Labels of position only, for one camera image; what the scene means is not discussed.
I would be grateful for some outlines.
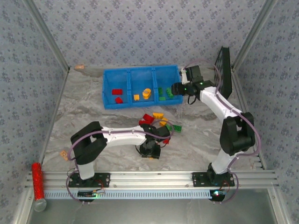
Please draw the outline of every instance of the red cylinder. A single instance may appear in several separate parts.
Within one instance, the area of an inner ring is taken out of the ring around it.
[[[45,194],[43,192],[42,166],[39,162],[35,162],[32,164],[31,169],[32,169],[34,199],[37,201],[39,199],[45,198]]]

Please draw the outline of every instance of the blue plastic tray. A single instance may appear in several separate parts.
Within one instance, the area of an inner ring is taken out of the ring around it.
[[[166,88],[181,82],[177,65],[138,67],[104,70],[102,98],[105,109],[121,109],[154,105],[174,105],[183,102],[183,96],[170,99]],[[158,87],[162,87],[166,100],[160,101]],[[142,92],[151,89],[149,99],[144,99]],[[112,89],[122,89],[122,95],[112,95]],[[123,104],[117,104],[115,99],[120,97]]]

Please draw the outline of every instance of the red block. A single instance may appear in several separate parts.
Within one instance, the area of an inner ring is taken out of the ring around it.
[[[143,119],[147,120],[151,123],[153,123],[154,119],[152,116],[148,115],[147,113],[143,116]]]
[[[116,99],[115,99],[115,102],[116,102],[117,104],[122,104],[122,103],[123,103],[123,101],[122,101],[122,99],[121,99],[120,97],[116,98]]]
[[[113,89],[112,95],[122,95],[122,89]]]
[[[140,120],[140,121],[139,121],[139,125],[143,125],[143,124],[150,125],[151,122],[149,122],[148,120]]]
[[[163,141],[163,143],[164,143],[164,144],[169,144],[169,139],[165,139],[165,140]]]

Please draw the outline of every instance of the wall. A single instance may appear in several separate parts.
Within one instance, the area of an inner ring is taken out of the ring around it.
[[[269,169],[299,223],[299,2],[275,6],[238,71]]]
[[[0,223],[38,160],[64,72],[21,0],[0,2]]]
[[[233,61],[264,0],[35,2],[70,66],[107,66]]]

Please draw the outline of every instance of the metal bracket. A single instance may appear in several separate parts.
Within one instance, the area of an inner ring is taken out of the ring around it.
[[[212,184],[207,172],[194,172],[192,173],[192,180],[193,180],[193,187],[215,187],[216,184]],[[234,182],[234,178],[233,175],[231,174],[227,174],[227,176],[225,177],[225,181],[228,182],[230,187],[235,186],[235,182]],[[223,180],[221,180],[221,183],[218,183],[217,186],[221,187],[221,185],[223,184],[223,186],[225,187],[225,183],[222,183]]]
[[[78,173],[70,176],[69,188],[108,188],[110,184],[110,173],[95,173],[92,178],[82,180]]]

